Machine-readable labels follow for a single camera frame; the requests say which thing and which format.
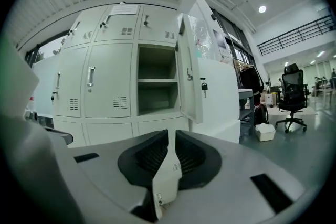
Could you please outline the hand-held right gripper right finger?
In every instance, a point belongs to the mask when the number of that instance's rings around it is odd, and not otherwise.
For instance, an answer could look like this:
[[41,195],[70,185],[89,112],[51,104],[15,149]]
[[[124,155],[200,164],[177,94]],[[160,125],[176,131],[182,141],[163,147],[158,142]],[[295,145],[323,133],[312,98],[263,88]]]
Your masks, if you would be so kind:
[[181,130],[176,131],[175,150],[182,171],[179,190],[204,187],[222,167],[218,150]]

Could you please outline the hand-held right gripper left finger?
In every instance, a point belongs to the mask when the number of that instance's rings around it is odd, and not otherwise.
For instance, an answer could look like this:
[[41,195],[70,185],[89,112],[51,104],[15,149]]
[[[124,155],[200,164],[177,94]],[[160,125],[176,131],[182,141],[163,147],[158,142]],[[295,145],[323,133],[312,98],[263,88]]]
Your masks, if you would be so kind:
[[137,144],[118,158],[118,168],[132,185],[151,188],[152,181],[168,152],[168,130]]

